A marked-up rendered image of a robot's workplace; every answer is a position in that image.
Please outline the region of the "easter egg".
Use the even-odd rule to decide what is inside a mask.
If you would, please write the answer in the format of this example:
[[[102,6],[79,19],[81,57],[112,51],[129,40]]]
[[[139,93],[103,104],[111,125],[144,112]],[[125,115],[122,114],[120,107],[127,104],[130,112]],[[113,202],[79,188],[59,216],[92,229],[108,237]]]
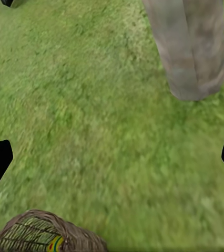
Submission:
[[[62,235],[53,237],[49,241],[44,252],[58,252],[58,246],[61,244],[62,241],[63,241]]]

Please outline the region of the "wicker basket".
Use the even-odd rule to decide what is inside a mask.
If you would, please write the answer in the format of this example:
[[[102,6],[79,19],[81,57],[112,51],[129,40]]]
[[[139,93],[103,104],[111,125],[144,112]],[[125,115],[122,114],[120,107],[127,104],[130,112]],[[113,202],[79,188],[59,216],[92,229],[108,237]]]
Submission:
[[[32,224],[23,223],[32,218],[35,218]],[[45,222],[46,227],[39,227],[37,223],[40,221]],[[49,225],[54,227],[49,228]],[[14,226],[17,227],[11,236],[8,236]],[[23,228],[24,231],[21,236],[16,236],[20,228]],[[58,246],[58,252],[109,252],[102,237],[79,225],[66,222],[56,214],[36,208],[16,215],[0,229],[0,252],[34,252],[36,246],[47,247],[48,242],[39,242],[35,239],[27,240],[27,237],[33,232],[40,235],[49,234],[53,237],[62,235],[63,241]]]

